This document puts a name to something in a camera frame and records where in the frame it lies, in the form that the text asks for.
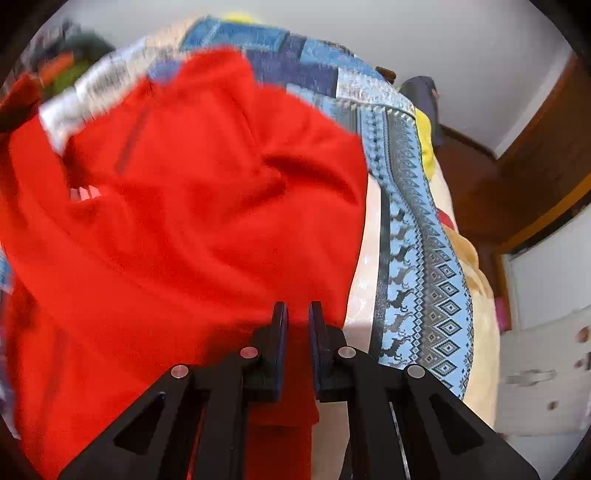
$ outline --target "yellow cloth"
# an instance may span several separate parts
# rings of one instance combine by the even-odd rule
[[[429,117],[418,108],[415,108],[417,120],[418,139],[421,141],[421,156],[423,158],[423,170],[427,180],[431,180],[435,173],[435,153],[431,145],[431,122]]]

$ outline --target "gray cloth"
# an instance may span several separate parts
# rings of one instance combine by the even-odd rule
[[[431,122],[431,143],[434,147],[441,147],[443,145],[443,132],[439,124],[439,108],[433,90],[437,90],[435,82],[431,77],[425,76],[408,79],[400,87],[400,93],[429,117]]]

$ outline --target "white wall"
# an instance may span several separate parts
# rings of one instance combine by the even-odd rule
[[[535,113],[569,52],[528,0],[70,0],[57,15],[124,46],[175,20],[236,11],[342,43],[396,71],[398,84],[433,77],[442,123],[497,154]]]
[[[509,261],[511,317],[520,329],[591,305],[591,206]]]
[[[541,437],[510,436],[507,442],[538,472],[540,480],[551,480],[568,461],[585,432]]]

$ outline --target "beige fabric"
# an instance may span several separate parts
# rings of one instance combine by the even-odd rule
[[[452,196],[449,193],[449,187],[443,177],[443,172],[437,159],[435,159],[435,173],[431,177],[431,180],[429,180],[429,188],[431,189],[431,196],[433,197],[435,206],[452,219],[453,226],[456,232],[458,232],[459,228],[457,227],[456,215],[453,213]]]

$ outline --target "red cloth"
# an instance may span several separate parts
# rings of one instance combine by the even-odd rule
[[[307,309],[341,326],[365,218],[361,141],[256,83],[233,50],[144,79],[51,150],[37,117],[0,145],[0,232],[17,282],[17,428],[53,479],[175,363],[211,364],[290,311],[281,402],[253,408],[248,477],[310,475]],[[102,194],[70,200],[70,188]]]
[[[446,227],[450,228],[451,230],[456,230],[452,222],[452,218],[446,214],[443,210],[437,209],[437,218],[439,219],[439,223],[445,225]]]

